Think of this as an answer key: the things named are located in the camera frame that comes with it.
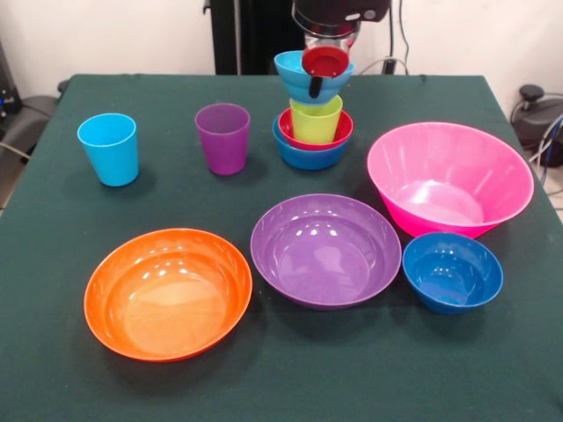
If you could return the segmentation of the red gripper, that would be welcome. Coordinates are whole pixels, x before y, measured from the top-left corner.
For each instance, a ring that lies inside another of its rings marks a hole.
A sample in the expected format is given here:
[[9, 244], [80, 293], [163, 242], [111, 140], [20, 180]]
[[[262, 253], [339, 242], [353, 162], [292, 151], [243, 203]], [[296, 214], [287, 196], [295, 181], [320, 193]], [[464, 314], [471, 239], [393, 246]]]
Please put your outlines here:
[[312, 76], [309, 86], [311, 98], [318, 98], [322, 91], [323, 77], [335, 78], [347, 71], [350, 65], [349, 52], [356, 38], [356, 33], [336, 38], [310, 33], [304, 35], [302, 66]]

